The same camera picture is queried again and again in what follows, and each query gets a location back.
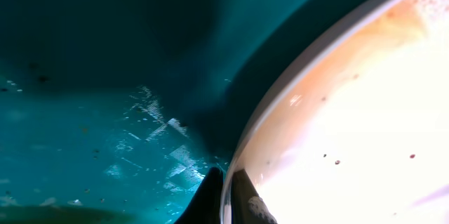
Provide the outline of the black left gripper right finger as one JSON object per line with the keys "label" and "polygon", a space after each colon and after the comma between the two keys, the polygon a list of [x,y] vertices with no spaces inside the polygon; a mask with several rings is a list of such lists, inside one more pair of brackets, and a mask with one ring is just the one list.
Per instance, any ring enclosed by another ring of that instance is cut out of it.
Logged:
{"label": "black left gripper right finger", "polygon": [[277,224],[244,169],[232,177],[231,208],[232,224]]}

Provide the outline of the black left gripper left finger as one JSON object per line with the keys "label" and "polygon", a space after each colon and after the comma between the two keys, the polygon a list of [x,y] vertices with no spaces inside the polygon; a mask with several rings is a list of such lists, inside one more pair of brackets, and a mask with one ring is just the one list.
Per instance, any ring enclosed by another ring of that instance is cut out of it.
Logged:
{"label": "black left gripper left finger", "polygon": [[222,187],[223,172],[217,167],[212,167],[175,224],[220,224]]}

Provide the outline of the white plate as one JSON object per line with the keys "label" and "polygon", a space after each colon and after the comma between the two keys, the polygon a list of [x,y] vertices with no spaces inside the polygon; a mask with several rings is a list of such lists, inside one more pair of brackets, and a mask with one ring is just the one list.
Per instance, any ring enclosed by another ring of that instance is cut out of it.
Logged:
{"label": "white plate", "polygon": [[267,91],[244,169],[277,223],[448,222],[448,0],[367,0]]}

